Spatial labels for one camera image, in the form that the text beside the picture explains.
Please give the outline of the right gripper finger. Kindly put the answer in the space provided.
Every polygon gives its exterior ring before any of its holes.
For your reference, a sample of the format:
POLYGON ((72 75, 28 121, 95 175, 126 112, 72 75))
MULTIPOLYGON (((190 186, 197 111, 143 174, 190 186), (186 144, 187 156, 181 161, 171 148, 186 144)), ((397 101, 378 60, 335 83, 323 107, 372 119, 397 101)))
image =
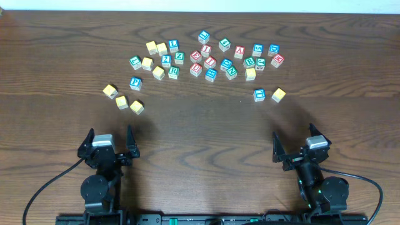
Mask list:
POLYGON ((272 141, 273 141, 273 156, 274 157, 284 156, 286 153, 278 138, 278 135, 275 132, 272 133, 272 141))
POLYGON ((309 131, 310 131, 310 135, 312 137, 314 137, 314 136, 323 136, 328 144, 332 144, 332 142, 323 133, 321 133, 313 123, 309 124, 309 131))

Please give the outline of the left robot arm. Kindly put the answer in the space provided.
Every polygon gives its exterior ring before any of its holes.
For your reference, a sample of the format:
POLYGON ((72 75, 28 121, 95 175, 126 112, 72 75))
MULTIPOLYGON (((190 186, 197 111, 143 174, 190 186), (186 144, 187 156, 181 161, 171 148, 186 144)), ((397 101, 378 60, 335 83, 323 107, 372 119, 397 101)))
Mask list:
POLYGON ((91 129, 78 148, 77 156, 96 170, 81 184, 85 224, 133 223, 129 212, 120 208, 122 167, 140 157, 131 126, 127 127, 126 147, 126 152, 116 153, 111 134, 95 135, 91 129))

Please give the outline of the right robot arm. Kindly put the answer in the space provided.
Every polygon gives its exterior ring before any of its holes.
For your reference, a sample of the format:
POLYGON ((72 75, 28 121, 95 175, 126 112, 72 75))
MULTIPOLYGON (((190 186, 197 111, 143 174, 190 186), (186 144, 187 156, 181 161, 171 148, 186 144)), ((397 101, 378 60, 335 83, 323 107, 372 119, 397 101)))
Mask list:
POLYGON ((340 177, 324 177, 319 163, 329 155, 331 141, 326 138, 314 124, 309 125, 310 137, 300 151, 286 154, 278 135, 273 132, 272 161, 282 163, 284 171, 295 170, 297 185, 309 211, 302 214, 302 221, 311 223, 313 218, 326 215, 340 215, 347 209, 349 184, 340 177))

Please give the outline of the blue 2 block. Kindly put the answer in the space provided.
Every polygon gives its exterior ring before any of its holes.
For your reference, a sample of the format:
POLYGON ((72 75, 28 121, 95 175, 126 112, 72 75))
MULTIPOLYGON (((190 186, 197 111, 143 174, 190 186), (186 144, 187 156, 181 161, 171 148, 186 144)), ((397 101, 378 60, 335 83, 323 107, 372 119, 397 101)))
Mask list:
POLYGON ((161 64, 164 68, 170 68, 172 65, 172 56, 167 54, 161 57, 161 64))

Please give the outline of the red A block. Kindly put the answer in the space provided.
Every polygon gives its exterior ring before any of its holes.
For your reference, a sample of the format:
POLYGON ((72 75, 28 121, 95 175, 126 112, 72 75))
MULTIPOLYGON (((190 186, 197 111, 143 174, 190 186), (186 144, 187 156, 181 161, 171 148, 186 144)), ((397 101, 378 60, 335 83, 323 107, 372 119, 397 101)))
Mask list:
POLYGON ((245 47, 243 46, 236 46, 234 50, 234 57, 238 59, 242 59, 244 56, 245 47))

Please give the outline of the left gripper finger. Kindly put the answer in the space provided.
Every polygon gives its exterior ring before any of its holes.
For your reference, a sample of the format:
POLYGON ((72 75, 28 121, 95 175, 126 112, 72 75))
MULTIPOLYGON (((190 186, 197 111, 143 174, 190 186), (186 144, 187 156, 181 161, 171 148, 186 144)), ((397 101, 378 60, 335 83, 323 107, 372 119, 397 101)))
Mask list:
POLYGON ((132 127, 130 125, 127 126, 126 147, 128 149, 137 149, 136 141, 133 136, 132 127))
POLYGON ((80 150, 81 151, 85 151, 87 148, 90 148, 92 146, 93 139, 94 139, 94 129, 91 128, 89 130, 86 138, 84 139, 84 141, 80 145, 80 150))

